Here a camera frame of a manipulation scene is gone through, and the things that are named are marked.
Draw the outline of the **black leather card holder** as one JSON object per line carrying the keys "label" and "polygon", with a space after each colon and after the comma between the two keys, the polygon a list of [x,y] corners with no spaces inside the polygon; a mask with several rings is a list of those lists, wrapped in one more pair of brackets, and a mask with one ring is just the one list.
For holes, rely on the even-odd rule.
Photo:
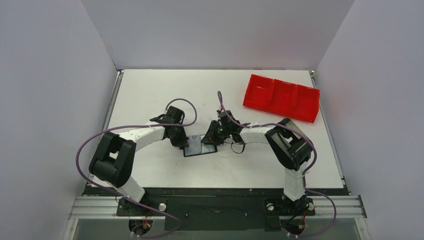
{"label": "black leather card holder", "polygon": [[217,146],[205,145],[204,143],[202,143],[202,139],[204,138],[204,136],[204,134],[188,136],[188,147],[184,147],[183,149],[183,156],[185,158],[213,154],[218,152]]}

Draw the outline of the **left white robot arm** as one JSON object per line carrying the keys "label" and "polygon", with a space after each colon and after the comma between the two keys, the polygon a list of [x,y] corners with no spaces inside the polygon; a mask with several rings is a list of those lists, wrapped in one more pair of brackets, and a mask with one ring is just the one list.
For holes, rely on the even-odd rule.
{"label": "left white robot arm", "polygon": [[185,129],[176,126],[183,122],[183,117],[183,110],[170,106],[164,114],[150,119],[145,124],[146,127],[119,134],[106,132],[90,162],[89,172],[131,199],[129,208],[136,215],[145,214],[149,210],[149,201],[143,197],[146,191],[132,177],[135,154],[140,149],[164,139],[169,139],[175,148],[188,147]]}

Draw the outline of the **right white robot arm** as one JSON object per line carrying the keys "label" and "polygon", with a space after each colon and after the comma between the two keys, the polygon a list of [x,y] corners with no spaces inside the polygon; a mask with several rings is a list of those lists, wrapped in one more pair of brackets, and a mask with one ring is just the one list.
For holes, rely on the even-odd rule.
{"label": "right white robot arm", "polygon": [[304,171],[313,152],[303,135],[290,118],[284,118],[276,125],[240,123],[227,110],[219,113],[217,120],[211,121],[201,143],[219,146],[231,139],[242,146],[268,144],[285,169],[282,207],[287,213],[294,214],[302,207],[301,198],[306,196]]}

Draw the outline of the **red plastic divided tray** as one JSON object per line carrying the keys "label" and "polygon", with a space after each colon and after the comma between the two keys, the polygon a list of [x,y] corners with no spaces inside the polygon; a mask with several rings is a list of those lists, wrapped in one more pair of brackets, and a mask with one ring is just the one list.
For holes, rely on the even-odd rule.
{"label": "red plastic divided tray", "polygon": [[314,123],[319,112],[320,90],[252,74],[243,106],[257,111]]}

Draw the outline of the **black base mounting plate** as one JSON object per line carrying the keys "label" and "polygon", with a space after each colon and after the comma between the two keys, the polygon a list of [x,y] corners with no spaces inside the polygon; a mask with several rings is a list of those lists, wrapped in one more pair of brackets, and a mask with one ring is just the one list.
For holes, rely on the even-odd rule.
{"label": "black base mounting plate", "polygon": [[181,231],[244,231],[262,229],[280,231],[289,220],[298,224],[303,217],[314,216],[311,198],[293,203],[281,188],[147,188],[141,203],[163,208],[180,219],[166,217],[164,229]]}

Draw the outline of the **aluminium rail frame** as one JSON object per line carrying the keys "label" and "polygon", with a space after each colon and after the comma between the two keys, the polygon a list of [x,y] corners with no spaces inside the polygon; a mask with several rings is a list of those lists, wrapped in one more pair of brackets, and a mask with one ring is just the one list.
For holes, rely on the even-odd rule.
{"label": "aluminium rail frame", "polygon": [[[312,218],[331,219],[334,208],[328,199],[323,196],[312,196],[315,215]],[[340,219],[367,218],[362,199],[357,196],[331,196],[336,206],[336,217]],[[75,198],[69,219],[123,219],[141,220],[144,215],[117,214],[119,197],[114,196],[78,196]]]}

